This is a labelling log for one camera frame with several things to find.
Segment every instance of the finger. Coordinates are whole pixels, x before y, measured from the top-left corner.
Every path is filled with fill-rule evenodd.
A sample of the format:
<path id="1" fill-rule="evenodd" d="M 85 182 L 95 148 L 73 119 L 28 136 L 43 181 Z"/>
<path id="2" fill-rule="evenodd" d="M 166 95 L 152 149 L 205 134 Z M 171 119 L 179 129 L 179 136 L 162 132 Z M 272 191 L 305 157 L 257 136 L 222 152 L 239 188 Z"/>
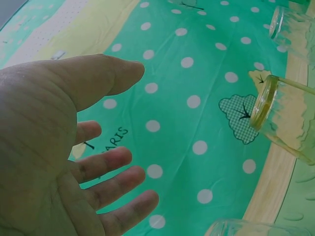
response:
<path id="1" fill-rule="evenodd" d="M 100 136 L 102 129 L 96 121 L 85 121 L 77 124 L 77 134 L 74 145 L 86 142 Z"/>
<path id="2" fill-rule="evenodd" d="M 132 202 L 115 211 L 101 214 L 100 219 L 106 236 L 121 236 L 140 223 L 158 205 L 158 195 L 154 191 L 146 191 Z"/>
<path id="3" fill-rule="evenodd" d="M 118 147 L 102 154 L 70 162 L 70 170 L 78 183 L 83 183 L 128 165 L 131 160 L 131 152 L 125 147 Z"/>
<path id="4" fill-rule="evenodd" d="M 144 74 L 139 62 L 97 54 L 62 60 L 42 61 L 51 77 L 73 101 L 77 111 L 84 110 L 106 95 L 128 90 Z"/>
<path id="5" fill-rule="evenodd" d="M 111 179 L 86 189 L 84 193 L 90 205 L 99 210 L 140 185 L 145 175 L 141 167 L 133 166 Z"/>

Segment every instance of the glass jar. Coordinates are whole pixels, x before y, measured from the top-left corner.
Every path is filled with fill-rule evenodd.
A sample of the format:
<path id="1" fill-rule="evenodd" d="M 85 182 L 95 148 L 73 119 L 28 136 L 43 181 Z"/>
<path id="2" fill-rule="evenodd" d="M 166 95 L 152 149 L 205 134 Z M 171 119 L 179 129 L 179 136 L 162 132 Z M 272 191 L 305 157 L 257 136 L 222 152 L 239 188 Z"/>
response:
<path id="1" fill-rule="evenodd" d="M 267 76 L 250 124 L 308 165 L 315 164 L 314 89 L 278 76 Z"/>

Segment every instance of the palm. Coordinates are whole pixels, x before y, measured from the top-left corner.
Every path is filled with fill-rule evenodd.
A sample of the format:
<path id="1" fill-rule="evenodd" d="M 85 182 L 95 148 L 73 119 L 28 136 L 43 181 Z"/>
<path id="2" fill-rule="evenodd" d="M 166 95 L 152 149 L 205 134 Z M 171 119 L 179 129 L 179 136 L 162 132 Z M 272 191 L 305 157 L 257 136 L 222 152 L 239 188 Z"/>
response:
<path id="1" fill-rule="evenodd" d="M 0 233 L 118 236 L 154 209 L 158 198 L 148 191 L 116 211 L 95 212 L 139 185 L 145 177 L 140 167 L 79 187 L 129 164 L 127 149 L 67 160 L 73 145 L 101 133 L 96 122 L 77 124 L 76 113 L 127 90 L 142 74 L 138 63 L 100 55 L 0 72 Z"/>

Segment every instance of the clear glass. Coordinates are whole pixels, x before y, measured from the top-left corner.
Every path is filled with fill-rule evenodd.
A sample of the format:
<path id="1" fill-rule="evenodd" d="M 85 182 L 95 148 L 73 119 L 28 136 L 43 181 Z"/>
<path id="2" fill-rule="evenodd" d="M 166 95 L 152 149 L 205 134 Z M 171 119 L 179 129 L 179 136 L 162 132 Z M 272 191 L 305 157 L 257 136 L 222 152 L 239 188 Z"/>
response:
<path id="1" fill-rule="evenodd" d="M 311 236 L 306 229 L 252 223 L 245 220 L 219 220 L 208 231 L 208 236 Z"/>
<path id="2" fill-rule="evenodd" d="M 308 64 L 315 65 L 315 19 L 277 6 L 271 20 L 269 36 L 283 49 Z"/>
<path id="3" fill-rule="evenodd" d="M 308 165 L 315 164 L 315 89 L 269 75 L 250 124 Z"/>

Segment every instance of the polka dot tablecloth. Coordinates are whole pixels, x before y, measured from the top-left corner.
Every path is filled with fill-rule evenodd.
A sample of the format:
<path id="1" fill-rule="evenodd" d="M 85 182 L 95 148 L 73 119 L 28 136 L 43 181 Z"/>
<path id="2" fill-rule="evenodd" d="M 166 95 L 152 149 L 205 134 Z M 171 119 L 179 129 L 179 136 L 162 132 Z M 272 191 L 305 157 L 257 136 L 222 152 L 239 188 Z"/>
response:
<path id="1" fill-rule="evenodd" d="M 62 0 L 44 2 L 49 4 L 42 4 L 42 20 L 50 16 L 49 9 L 60 14 L 52 9 Z M 218 218 L 242 218 L 270 146 L 249 127 L 249 119 L 266 75 L 285 75 L 287 53 L 268 38 L 268 28 L 276 5 L 287 2 L 179 3 L 140 1 L 104 53 L 143 62 L 143 79 L 78 114 L 79 121 L 98 121 L 103 133 L 75 146 L 70 159 L 125 146 L 133 153 L 132 165 L 147 173 L 139 188 L 99 213 L 118 208 L 146 189 L 160 195 L 157 209 L 126 236 L 203 236 Z M 24 15 L 30 6 L 26 4 L 7 27 L 20 17 L 29 19 Z M 26 31 L 37 27 L 23 24 L 29 27 Z M 13 41 L 12 46 L 2 45 L 0 66 L 12 61 L 20 47 L 16 40 L 36 40 L 27 33 L 1 34 Z"/>

